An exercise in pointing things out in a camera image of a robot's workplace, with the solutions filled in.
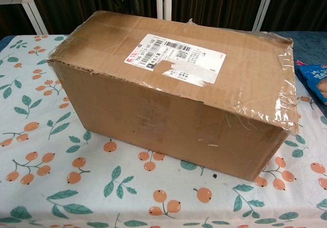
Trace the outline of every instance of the tablecloth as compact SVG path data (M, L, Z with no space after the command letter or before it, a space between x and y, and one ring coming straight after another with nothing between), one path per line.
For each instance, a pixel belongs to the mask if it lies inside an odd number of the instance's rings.
M300 82L300 132L252 183L85 130L45 61L65 38L0 53L0 226L327 226L327 119Z

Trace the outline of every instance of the snack bag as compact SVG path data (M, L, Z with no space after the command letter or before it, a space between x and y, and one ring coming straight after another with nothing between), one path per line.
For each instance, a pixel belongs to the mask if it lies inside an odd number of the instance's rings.
M327 65L299 65L308 87L327 105Z

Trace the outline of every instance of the cardboard box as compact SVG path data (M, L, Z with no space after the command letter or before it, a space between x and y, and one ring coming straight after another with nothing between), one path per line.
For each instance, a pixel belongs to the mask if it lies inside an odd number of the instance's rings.
M48 63L86 129L255 180L298 130L292 44L100 11Z

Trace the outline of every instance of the clear packing tape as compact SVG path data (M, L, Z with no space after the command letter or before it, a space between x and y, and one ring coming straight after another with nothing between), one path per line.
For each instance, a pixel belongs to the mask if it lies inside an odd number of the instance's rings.
M163 21L162 26L157 22L150 25L151 21L157 20L124 16L124 21L117 25L109 17L97 18L102 14L103 12L97 12L91 21L88 20L77 28L50 56L49 63L59 61L89 71L92 75L116 77L160 92L199 101L247 119L275 125L287 133L298 132L291 39L272 33L220 29L221 39L215 40L211 31L217 28L200 30L192 20L177 28L174 25L176 23L172 22ZM87 25L97 27L90 31L85 27ZM235 34L231 34L229 38L227 31ZM152 72L126 64L126 57L149 33L226 53L216 82L204 82L204 86L199 87L164 76L164 72L174 69L171 60L158 62ZM248 38L249 35L254 35L255 38ZM259 45L257 39L267 41ZM268 72L263 72L264 68L258 63L257 55L261 55L261 65L270 65ZM270 64L265 64L262 55L267 55ZM239 63L238 67L232 67L235 60Z
M191 18L187 24L191 25L197 25L196 23L193 22L193 19ZM226 29L229 31L234 31L234 32L239 32L239 33L245 33L249 35L254 35L254 36L259 36L263 38L277 38L280 39L281 41L289 42L289 45L287 46L286 50L282 54L277 54L276 56L277 61L283 71L283 73L292 71L294 72L294 60L293 60L293 41L291 39L284 38L282 36L276 35L274 33L268 33L268 32L255 32L255 31L239 31L239 30L232 30L232 29ZM288 60L290 61L289 64L285 64L284 61ZM260 117L262 121L273 121L273 122L279 122L282 124L282 128L284 129L285 132L288 134L295 135L298 132L298 123L297 122L291 122L289 121L289 116L287 113L287 110L289 108L296 108L298 104L298 100L296 99L296 87L294 81L289 81L287 80L287 77L285 77L283 81L283 85L281 86L281 91L279 92L278 99L276 100L275 103L275 115L274 117L270 117L268 115L265 115L261 113L260 111L255 111L249 107L247 107L245 104L246 102L242 101L242 87L240 87L240 92L238 94L238 101L237 104L231 105L230 107L235 110L235 112L239 115L245 115L248 118L256 118ZM247 120L247 123L254 127L249 120Z

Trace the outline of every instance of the qr code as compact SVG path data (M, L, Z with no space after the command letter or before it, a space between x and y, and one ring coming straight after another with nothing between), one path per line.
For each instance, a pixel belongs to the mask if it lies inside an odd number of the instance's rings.
M185 52L185 51L178 51L176 57L177 57L177 58L186 59L187 55L188 55L188 53Z

